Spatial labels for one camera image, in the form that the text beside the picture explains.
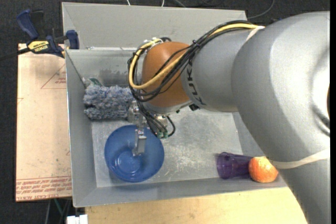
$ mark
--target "purple plastic cup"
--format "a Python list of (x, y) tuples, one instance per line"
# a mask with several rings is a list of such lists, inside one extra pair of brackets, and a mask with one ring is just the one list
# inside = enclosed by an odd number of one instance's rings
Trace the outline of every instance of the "purple plastic cup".
[(217, 157), (217, 171), (221, 178), (249, 177), (249, 156), (222, 152)]

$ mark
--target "cardboard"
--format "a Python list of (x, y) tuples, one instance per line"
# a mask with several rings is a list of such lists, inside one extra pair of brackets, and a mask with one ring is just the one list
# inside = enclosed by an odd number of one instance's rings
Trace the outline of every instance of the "cardboard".
[(65, 60), (18, 56), (16, 201), (72, 195)]

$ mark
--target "orange fruit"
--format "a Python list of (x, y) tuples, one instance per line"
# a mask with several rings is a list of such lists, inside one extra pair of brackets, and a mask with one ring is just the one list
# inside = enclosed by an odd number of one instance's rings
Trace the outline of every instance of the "orange fruit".
[(276, 168), (264, 156), (253, 157), (248, 163), (248, 171), (251, 178), (260, 183), (273, 182), (278, 176)]

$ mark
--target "blue bowl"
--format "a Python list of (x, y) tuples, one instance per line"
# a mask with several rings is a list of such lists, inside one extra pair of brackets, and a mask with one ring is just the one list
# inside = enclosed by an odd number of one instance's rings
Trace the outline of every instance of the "blue bowl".
[(164, 149), (159, 138), (144, 129), (145, 152), (133, 156), (135, 125), (126, 125), (113, 131), (105, 144), (105, 161), (109, 170), (126, 182), (141, 182), (155, 175), (164, 161)]

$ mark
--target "yellow clamp label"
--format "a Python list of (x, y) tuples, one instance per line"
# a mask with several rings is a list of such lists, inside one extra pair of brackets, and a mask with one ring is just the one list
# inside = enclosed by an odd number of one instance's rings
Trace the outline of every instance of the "yellow clamp label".
[(33, 50), (34, 52), (39, 52), (45, 49), (48, 49), (49, 42), (46, 40), (38, 40), (33, 41), (28, 45), (28, 48), (30, 50)]

